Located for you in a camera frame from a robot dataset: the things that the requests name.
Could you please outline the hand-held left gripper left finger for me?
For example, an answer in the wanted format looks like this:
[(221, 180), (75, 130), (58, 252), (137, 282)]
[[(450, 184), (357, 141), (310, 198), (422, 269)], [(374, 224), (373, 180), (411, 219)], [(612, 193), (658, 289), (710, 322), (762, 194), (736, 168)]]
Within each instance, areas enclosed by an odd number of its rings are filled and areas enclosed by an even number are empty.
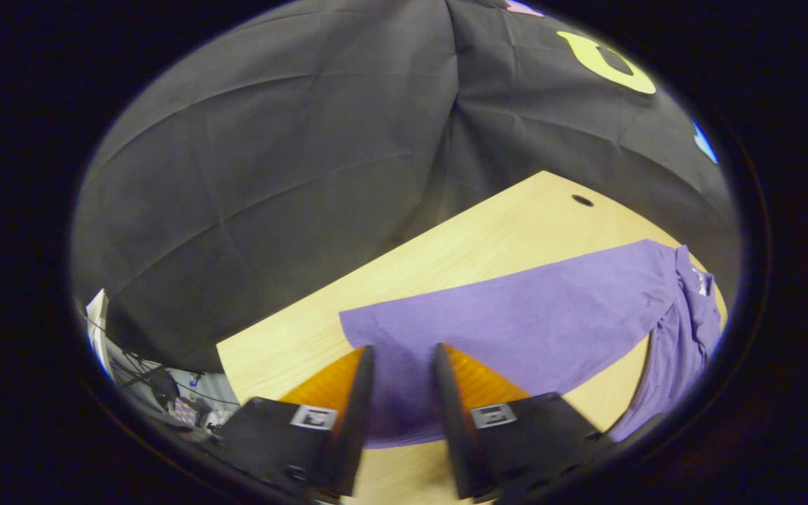
[(339, 502), (354, 493), (373, 377), (372, 346), (354, 349), (278, 400), (247, 400), (202, 447), (274, 502)]

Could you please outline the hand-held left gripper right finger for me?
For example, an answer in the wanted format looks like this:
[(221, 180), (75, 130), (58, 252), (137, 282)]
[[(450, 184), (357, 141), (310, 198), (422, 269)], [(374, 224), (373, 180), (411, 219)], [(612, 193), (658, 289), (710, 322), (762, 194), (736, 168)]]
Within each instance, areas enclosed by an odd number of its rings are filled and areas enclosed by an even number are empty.
[(447, 343), (433, 352), (457, 495), (475, 503), (546, 503), (614, 441), (557, 393), (532, 394)]

